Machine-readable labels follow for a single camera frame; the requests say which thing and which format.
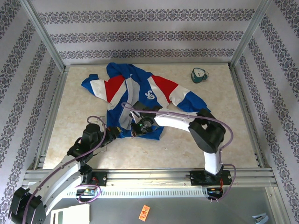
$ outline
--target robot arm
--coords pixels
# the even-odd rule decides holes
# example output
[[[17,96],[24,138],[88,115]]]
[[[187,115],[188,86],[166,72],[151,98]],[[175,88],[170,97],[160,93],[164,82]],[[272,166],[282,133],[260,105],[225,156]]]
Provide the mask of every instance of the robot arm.
[[[147,108],[140,102],[133,105],[133,109],[142,111],[159,111],[164,113],[146,113],[131,111],[135,124],[132,123],[132,135],[140,136],[153,131],[155,126],[169,126],[190,132],[198,147],[204,151],[205,170],[212,175],[217,175],[222,168],[219,162],[218,147],[224,140],[225,128],[216,122],[206,119],[190,118],[191,115],[197,115],[207,118],[215,118],[213,115],[202,109],[200,112],[180,112],[181,115],[169,114],[169,110],[155,107],[153,109]]]
[[[144,111],[139,113],[131,110],[132,117],[135,120],[135,123],[131,124],[133,136],[152,132],[155,126],[170,126],[190,132],[196,144],[204,151],[205,156],[206,171],[202,179],[198,178],[200,185],[211,186],[219,183],[223,166],[219,162],[218,147],[224,140],[225,129],[217,122],[189,117],[196,115],[214,119],[211,113],[207,110],[201,110],[199,113],[183,113],[185,117],[182,117],[182,115],[168,114],[168,110],[162,110],[160,107],[147,108],[140,102],[137,102],[133,106],[133,109]],[[164,113],[154,114],[148,113],[145,110]],[[110,143],[117,138],[120,131],[117,127],[108,127],[104,137],[104,133],[100,131],[100,127],[97,124],[88,124],[83,131],[82,138],[79,138],[75,142],[63,160],[46,177],[35,185],[30,186],[29,189],[19,188],[16,190],[8,214],[10,220],[16,224],[22,224],[25,207],[29,202],[26,223],[42,224],[46,216],[60,201],[66,191],[74,189],[81,183],[88,184],[91,182],[92,168],[86,163],[93,157],[93,153],[88,152],[98,146],[103,137],[104,140],[100,147]],[[48,181],[38,188],[41,182],[46,179]]]
[[[108,127],[100,147],[104,147],[116,139],[119,134],[119,128]],[[28,189],[19,188],[16,190],[8,214],[9,219],[16,224],[22,224],[25,207],[29,202],[26,223],[42,224],[49,212],[65,195],[66,191],[74,189],[81,183],[90,183],[92,181],[93,169],[87,165],[87,162],[93,157],[93,152],[77,160],[74,160],[74,158],[95,148],[102,141],[103,135],[104,133],[100,131],[100,126],[88,124],[83,131],[82,138],[75,142],[67,152],[67,155],[47,176]],[[48,181],[39,188],[45,179]]]

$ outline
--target red stripe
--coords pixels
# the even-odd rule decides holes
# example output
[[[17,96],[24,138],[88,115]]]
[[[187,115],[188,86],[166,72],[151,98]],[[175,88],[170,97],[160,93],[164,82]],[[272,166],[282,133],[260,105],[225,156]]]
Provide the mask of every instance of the red stripe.
[[[111,102],[112,98],[116,94],[116,92],[119,90],[121,84],[125,81],[124,76],[119,75],[115,76],[108,80],[108,82],[105,81],[105,89],[106,89],[106,96],[107,96],[107,102]]]
[[[174,89],[178,86],[178,84],[176,84],[175,82],[170,81],[166,78],[162,78],[160,76],[152,75],[152,77],[153,77],[153,80],[155,81],[156,85],[166,96],[168,103],[170,103],[169,96],[172,93],[172,91],[174,91]]]

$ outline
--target jacket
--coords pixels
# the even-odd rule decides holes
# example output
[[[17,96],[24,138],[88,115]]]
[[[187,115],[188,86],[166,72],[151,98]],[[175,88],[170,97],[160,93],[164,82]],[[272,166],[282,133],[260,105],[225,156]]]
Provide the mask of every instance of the jacket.
[[[166,108],[172,102],[185,112],[208,110],[206,103],[193,92],[132,64],[109,63],[107,74],[110,77],[108,81],[99,79],[97,74],[90,74],[82,82],[82,86],[94,96],[108,102],[107,126],[119,127],[119,138],[131,136],[130,124],[134,122],[129,116],[129,110],[121,106],[122,102],[134,105],[135,102],[141,101],[149,108],[156,105]],[[159,140],[162,131],[163,127],[158,127],[141,137]]]

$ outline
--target cable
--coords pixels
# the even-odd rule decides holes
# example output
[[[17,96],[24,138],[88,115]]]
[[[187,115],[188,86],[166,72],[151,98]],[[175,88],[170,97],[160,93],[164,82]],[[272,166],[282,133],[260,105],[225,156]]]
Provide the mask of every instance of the cable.
[[[90,118],[97,118],[101,123],[102,123],[102,125],[103,125],[103,127],[104,127],[104,134],[103,134],[103,137],[102,137],[102,140],[99,142],[99,144],[97,144],[93,149],[91,149],[91,150],[89,150],[88,152],[86,152],[86,153],[83,153],[82,155],[80,155],[80,156],[77,156],[76,158],[74,158],[74,159],[72,159],[72,160],[70,160],[70,161],[68,161],[68,162],[66,162],[65,164],[63,164],[62,166],[60,166],[60,167],[58,167],[56,170],[54,170],[51,174],[49,174],[49,176],[47,176],[42,182],[41,182],[41,184],[40,185],[38,185],[38,187],[35,189],[35,191],[32,193],[32,195],[30,196],[30,198],[29,198],[29,200],[28,200],[28,202],[27,202],[27,204],[26,204],[26,207],[25,207],[25,210],[24,210],[24,215],[23,215],[23,221],[22,221],[22,224],[26,224],[26,217],[27,217],[27,214],[28,214],[28,209],[29,209],[29,204],[30,204],[30,202],[31,202],[31,200],[32,200],[32,198],[36,195],[36,193],[41,189],[41,187],[55,174],[55,173],[57,173],[59,170],[61,170],[61,169],[63,169],[65,166],[67,166],[67,165],[69,165],[70,163],[72,163],[72,162],[74,162],[75,160],[77,160],[77,159],[80,159],[80,158],[82,158],[82,157],[84,157],[84,156],[86,156],[86,155],[88,155],[88,154],[90,154],[90,153],[92,153],[93,151],[95,151],[98,147],[100,147],[100,145],[102,144],[102,142],[104,141],[104,139],[105,139],[105,136],[106,136],[106,128],[105,128],[105,124],[104,124],[104,122],[102,121],[102,119],[100,118],[100,117],[97,117],[97,116],[94,116],[94,115],[92,115],[92,116],[89,116],[88,118],[87,118],[87,122],[89,122],[89,119]]]
[[[181,113],[178,113],[178,112],[164,112],[164,111],[143,111],[143,110],[136,110],[133,108],[133,106],[128,103],[128,102],[123,102],[121,104],[121,106],[125,109],[128,109],[130,111],[134,111],[134,112],[138,112],[138,113],[154,113],[154,114],[166,114],[166,115],[176,115],[176,116],[180,116],[180,117],[184,117],[184,118],[199,118],[199,119],[205,119],[205,120],[210,120],[210,121],[213,121],[213,122],[217,122],[223,126],[225,126],[228,131],[230,132],[230,139],[228,140],[228,142],[226,144],[224,144],[220,149],[219,149],[219,163],[223,166],[231,166],[233,169],[234,169],[234,177],[232,178],[232,182],[231,184],[229,185],[228,187],[228,190],[222,195],[221,198],[219,198],[217,201],[221,201],[223,200],[223,198],[226,197],[226,195],[228,194],[228,192],[230,191],[230,189],[232,188],[233,186],[233,183],[235,181],[235,176],[236,176],[236,172],[237,172],[237,169],[236,167],[233,165],[233,164],[223,164],[222,163],[222,160],[221,160],[221,155],[222,155],[222,151],[225,147],[227,147],[232,141],[233,141],[233,138],[234,138],[234,133],[233,133],[233,130],[226,124],[224,123],[223,121],[220,121],[220,120],[217,120],[217,119],[214,119],[214,118],[208,118],[208,117],[203,117],[203,116],[198,116],[198,115],[186,115],[186,114],[181,114]]]
[[[93,181],[95,181],[95,185],[99,185],[99,180],[95,177],[92,178]]]
[[[220,191],[223,191],[223,180],[222,179],[220,179]]]
[[[97,189],[99,190],[98,194],[97,194],[95,197],[93,197],[92,199],[90,199],[89,201],[87,201],[87,202],[83,202],[83,201],[81,201],[81,197],[82,197],[82,195],[84,195],[84,194],[81,194],[81,195],[79,196],[79,198],[78,198],[78,202],[79,202],[79,203],[84,203],[84,204],[86,204],[86,203],[93,202],[93,201],[94,201],[95,199],[97,199],[97,198],[100,196],[100,194],[102,193],[101,188],[100,188],[98,185],[95,185],[95,184],[80,184],[80,185],[76,186],[76,188],[79,188],[79,187],[94,187],[94,188],[97,188]]]

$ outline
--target white wall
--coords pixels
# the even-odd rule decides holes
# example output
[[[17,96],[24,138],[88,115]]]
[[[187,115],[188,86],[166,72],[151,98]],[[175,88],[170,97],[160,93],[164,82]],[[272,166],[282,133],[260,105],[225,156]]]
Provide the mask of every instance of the white wall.
[[[229,62],[260,0],[34,0],[65,64]]]
[[[0,0],[0,224],[33,162],[59,70],[16,0]]]
[[[273,1],[236,66],[263,154],[299,223],[299,6]]]

